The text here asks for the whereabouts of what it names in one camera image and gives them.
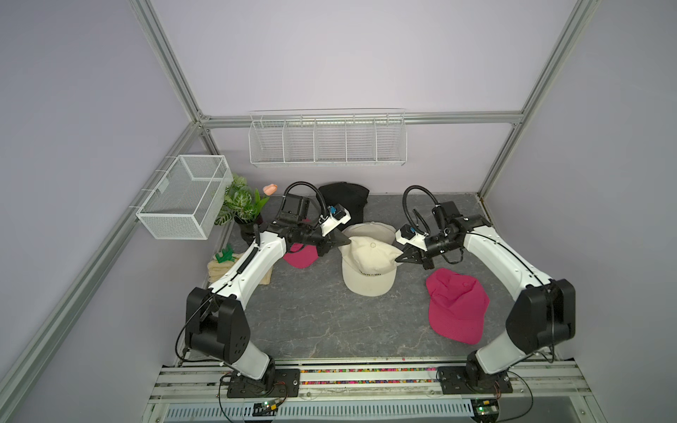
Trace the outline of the cream cap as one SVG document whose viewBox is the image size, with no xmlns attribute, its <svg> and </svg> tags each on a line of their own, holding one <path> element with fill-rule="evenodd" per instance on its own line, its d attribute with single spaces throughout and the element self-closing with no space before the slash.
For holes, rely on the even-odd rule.
<svg viewBox="0 0 677 423">
<path fill-rule="evenodd" d="M 402 254 L 398 248 L 368 236 L 353 236 L 348 245 L 339 247 L 342 277 L 347 288 L 361 296 L 387 294 L 394 285 Z"/>
<path fill-rule="evenodd" d="M 388 224 L 382 222 L 363 222 L 351 225 L 344 229 L 342 233 L 348 238 L 354 236 L 370 237 L 392 245 L 396 240 L 396 229 Z"/>
</svg>

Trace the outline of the black cap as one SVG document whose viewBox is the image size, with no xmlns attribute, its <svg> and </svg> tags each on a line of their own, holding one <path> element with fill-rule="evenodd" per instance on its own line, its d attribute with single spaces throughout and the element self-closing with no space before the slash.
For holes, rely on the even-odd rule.
<svg viewBox="0 0 677 423">
<path fill-rule="evenodd" d="M 370 190 L 356 183 L 329 183 L 319 188 L 328 206 L 337 207 L 339 204 L 349 211 L 351 220 L 347 225 L 364 222 L 364 209 L 368 204 Z"/>
</svg>

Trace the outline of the green circuit board left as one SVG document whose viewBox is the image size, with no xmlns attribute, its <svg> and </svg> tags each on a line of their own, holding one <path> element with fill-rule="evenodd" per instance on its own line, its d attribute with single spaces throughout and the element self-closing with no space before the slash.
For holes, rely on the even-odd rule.
<svg viewBox="0 0 677 423">
<path fill-rule="evenodd" d="M 255 403 L 252 406 L 252 417 L 273 417 L 278 412 L 278 405 L 274 402 Z"/>
</svg>

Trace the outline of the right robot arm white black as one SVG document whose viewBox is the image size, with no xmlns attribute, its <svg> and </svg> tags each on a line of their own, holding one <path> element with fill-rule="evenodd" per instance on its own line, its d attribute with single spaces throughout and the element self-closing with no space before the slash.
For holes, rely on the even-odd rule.
<svg viewBox="0 0 677 423">
<path fill-rule="evenodd" d="M 416 209 L 408 206 L 411 191 L 419 190 L 434 203 L 432 230 Z M 404 250 L 399 264 L 420 264 L 429 270 L 434 257 L 458 250 L 468 252 L 504 285 L 513 300 L 504 330 L 484 347 L 471 352 L 464 369 L 465 382 L 477 390 L 504 379 L 515 364 L 541 349 L 576 335 L 576 289 L 568 280 L 554 280 L 529 264 L 496 232 L 481 214 L 463 215 L 452 201 L 441 202 L 422 186 L 409 186 L 402 195 L 407 223 L 396 233 Z"/>
</svg>

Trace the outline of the green artificial plant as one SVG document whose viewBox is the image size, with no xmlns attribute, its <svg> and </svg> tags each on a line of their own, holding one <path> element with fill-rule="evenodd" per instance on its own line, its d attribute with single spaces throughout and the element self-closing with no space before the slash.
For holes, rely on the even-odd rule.
<svg viewBox="0 0 677 423">
<path fill-rule="evenodd" d="M 269 201 L 259 189 L 252 189 L 247 179 L 233 174 L 233 181 L 225 190 L 222 208 L 215 224 L 223 226 L 230 220 L 238 220 L 245 224 L 254 222 Z"/>
</svg>

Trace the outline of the small green toy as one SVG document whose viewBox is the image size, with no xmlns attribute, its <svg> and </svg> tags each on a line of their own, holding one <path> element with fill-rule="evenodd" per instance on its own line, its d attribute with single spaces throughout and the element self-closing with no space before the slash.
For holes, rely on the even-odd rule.
<svg viewBox="0 0 677 423">
<path fill-rule="evenodd" d="M 214 259 L 219 263 L 223 264 L 225 262 L 234 262 L 236 257 L 234 256 L 234 250 L 230 244 L 227 244 L 225 248 L 217 251 L 214 255 Z"/>
</svg>

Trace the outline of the green circuit board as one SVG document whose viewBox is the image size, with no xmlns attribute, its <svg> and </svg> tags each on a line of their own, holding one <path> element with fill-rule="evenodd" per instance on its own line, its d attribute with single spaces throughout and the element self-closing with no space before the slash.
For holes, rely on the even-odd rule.
<svg viewBox="0 0 677 423">
<path fill-rule="evenodd" d="M 252 417 L 273 417 L 278 412 L 278 405 L 274 402 L 255 403 L 252 406 Z"/>
<path fill-rule="evenodd" d="M 500 415 L 500 405 L 496 399 L 472 399 L 472 419 L 476 422 L 497 421 Z"/>
</svg>

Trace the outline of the black plant pot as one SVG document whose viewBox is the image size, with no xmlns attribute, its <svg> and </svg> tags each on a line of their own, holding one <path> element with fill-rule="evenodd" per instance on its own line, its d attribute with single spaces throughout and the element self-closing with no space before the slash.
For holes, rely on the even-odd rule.
<svg viewBox="0 0 677 423">
<path fill-rule="evenodd" d="M 241 238 L 243 238 L 243 241 L 248 245 L 252 244 L 255 240 L 257 232 L 256 227 L 260 227 L 264 223 L 261 215 L 258 215 L 254 220 L 247 221 L 235 217 L 234 221 L 240 229 Z"/>
</svg>

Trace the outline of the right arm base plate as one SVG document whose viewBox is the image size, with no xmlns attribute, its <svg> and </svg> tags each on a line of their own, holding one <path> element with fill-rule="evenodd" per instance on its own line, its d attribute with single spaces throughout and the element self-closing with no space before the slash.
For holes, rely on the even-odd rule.
<svg viewBox="0 0 677 423">
<path fill-rule="evenodd" d="M 444 395 L 499 396 L 513 393 L 513 387 L 506 371 L 488 375 L 472 363 L 465 367 L 439 367 L 435 377 L 441 385 Z"/>
</svg>

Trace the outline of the pink cap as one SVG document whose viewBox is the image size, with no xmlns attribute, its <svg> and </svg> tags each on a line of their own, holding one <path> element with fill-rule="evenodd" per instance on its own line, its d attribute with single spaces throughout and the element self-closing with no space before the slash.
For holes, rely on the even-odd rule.
<svg viewBox="0 0 677 423">
<path fill-rule="evenodd" d="M 296 269 L 306 269 L 319 259 L 319 255 L 316 246 L 294 243 L 283 259 Z"/>
<path fill-rule="evenodd" d="M 483 336 L 490 299 L 481 282 L 449 269 L 437 269 L 426 279 L 428 321 L 438 335 L 467 345 Z"/>
</svg>

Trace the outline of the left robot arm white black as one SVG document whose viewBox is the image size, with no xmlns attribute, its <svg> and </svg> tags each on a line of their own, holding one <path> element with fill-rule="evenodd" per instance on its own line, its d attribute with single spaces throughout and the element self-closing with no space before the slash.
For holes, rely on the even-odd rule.
<svg viewBox="0 0 677 423">
<path fill-rule="evenodd" d="M 350 243 L 340 226 L 351 220 L 342 204 L 331 206 L 320 190 L 306 182 L 292 183 L 283 194 L 278 213 L 224 276 L 209 287 L 193 289 L 186 301 L 186 318 L 180 334 L 187 352 L 225 364 L 236 374 L 254 381 L 268 381 L 274 360 L 250 340 L 245 310 L 264 276 L 301 244 L 314 246 L 322 256 Z"/>
</svg>

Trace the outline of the pink tulip flower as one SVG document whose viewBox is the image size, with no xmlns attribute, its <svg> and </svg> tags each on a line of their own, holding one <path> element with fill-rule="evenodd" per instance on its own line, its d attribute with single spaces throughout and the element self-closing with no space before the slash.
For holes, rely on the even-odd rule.
<svg viewBox="0 0 677 423">
<path fill-rule="evenodd" d="M 269 184 L 264 186 L 263 188 L 263 193 L 266 195 L 266 197 L 271 197 L 273 194 L 275 194 L 278 190 L 278 186 L 276 184 Z"/>
</svg>

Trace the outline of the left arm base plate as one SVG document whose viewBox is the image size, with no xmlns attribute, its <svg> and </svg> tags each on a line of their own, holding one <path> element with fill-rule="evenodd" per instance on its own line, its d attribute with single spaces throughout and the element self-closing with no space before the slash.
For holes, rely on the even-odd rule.
<svg viewBox="0 0 677 423">
<path fill-rule="evenodd" d="M 227 383 L 228 398 L 296 398 L 301 387 L 299 368 L 280 368 L 267 371 L 256 380 L 240 372 Z"/>
</svg>

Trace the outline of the green circuit board right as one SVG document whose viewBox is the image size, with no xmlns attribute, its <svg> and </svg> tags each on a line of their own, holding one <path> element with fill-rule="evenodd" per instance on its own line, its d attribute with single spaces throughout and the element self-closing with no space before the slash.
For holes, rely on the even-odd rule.
<svg viewBox="0 0 677 423">
<path fill-rule="evenodd" d="M 476 422 L 497 421 L 500 415 L 500 405 L 496 399 L 472 399 L 472 419 Z"/>
</svg>

